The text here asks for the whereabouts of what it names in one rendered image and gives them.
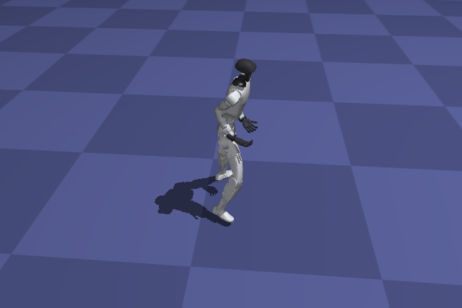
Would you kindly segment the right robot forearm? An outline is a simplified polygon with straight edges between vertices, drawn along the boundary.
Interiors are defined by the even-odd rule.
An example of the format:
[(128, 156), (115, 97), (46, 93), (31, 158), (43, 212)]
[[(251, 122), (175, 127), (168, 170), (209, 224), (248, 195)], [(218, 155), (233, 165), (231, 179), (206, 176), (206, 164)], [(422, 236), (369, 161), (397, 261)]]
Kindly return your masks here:
[(216, 119), (217, 119), (218, 123), (220, 123), (220, 125), (222, 127), (222, 130), (225, 133), (226, 139), (228, 139), (227, 134), (230, 134), (230, 135), (234, 136), (234, 133), (232, 132), (230, 124), (227, 121), (227, 117), (225, 117), (225, 116), (222, 117), (220, 111), (218, 111), (218, 110), (215, 110), (214, 113), (215, 113), (215, 116), (216, 116)]

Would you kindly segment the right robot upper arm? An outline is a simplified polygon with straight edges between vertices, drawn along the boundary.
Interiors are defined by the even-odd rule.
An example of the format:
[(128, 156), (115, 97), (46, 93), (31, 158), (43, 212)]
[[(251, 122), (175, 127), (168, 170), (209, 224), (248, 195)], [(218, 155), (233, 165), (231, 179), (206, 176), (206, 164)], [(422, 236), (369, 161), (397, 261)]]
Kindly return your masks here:
[(225, 97), (225, 99), (220, 104), (218, 104), (218, 106), (215, 108), (215, 110), (220, 111), (221, 116), (225, 115), (226, 110), (228, 108), (234, 106), (239, 101), (240, 97), (241, 96), (240, 96), (239, 92), (236, 91), (236, 90), (234, 92), (229, 93)]

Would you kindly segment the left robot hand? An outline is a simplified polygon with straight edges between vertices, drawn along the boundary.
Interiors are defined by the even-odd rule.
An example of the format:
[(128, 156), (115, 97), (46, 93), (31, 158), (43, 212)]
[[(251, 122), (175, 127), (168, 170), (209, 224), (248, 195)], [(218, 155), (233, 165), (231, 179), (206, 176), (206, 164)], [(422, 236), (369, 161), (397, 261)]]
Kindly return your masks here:
[[(245, 115), (244, 115), (244, 116), (245, 116)], [(240, 122), (243, 122), (243, 127), (244, 127), (244, 128), (246, 129), (246, 131), (249, 132), (249, 133), (250, 133), (250, 131), (251, 131), (251, 132), (256, 131), (255, 128), (258, 128), (258, 127), (254, 126), (254, 125), (252, 124), (252, 123), (258, 123), (258, 122), (249, 120), (249, 119), (246, 118), (246, 116), (243, 117), (242, 119), (238, 118), (238, 120), (239, 120)], [(253, 129), (253, 131), (250, 129), (250, 127)], [(254, 128), (253, 128), (253, 127), (254, 127)], [(249, 131), (248, 129), (249, 129), (250, 131)]]

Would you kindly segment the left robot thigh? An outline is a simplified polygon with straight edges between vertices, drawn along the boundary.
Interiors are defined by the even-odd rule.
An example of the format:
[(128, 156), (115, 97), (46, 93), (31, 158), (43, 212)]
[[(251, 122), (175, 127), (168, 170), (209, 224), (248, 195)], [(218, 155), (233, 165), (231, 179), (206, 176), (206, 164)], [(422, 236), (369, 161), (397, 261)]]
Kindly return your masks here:
[[(235, 132), (235, 126), (234, 126), (233, 133), (236, 134), (236, 132)], [(226, 151), (227, 151), (228, 149), (229, 149), (229, 147), (228, 147), (228, 148), (224, 148), (224, 149), (220, 148), (219, 151), (218, 151), (218, 155), (220, 155), (221, 157), (225, 158), (225, 157), (226, 157), (226, 154), (227, 154)]]

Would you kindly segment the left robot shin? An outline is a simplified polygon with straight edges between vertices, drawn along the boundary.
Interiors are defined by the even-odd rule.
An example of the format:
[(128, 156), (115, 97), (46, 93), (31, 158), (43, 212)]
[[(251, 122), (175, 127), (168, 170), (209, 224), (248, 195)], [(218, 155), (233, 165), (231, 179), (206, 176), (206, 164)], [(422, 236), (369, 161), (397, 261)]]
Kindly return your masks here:
[[(218, 148), (217, 152), (219, 151), (220, 148), (221, 147)], [(223, 158), (220, 155), (217, 155), (217, 158), (218, 158), (218, 164), (219, 164), (219, 167), (220, 167), (220, 172), (223, 175), (223, 174), (226, 173), (226, 169), (227, 169), (227, 165), (228, 165), (227, 157)]]

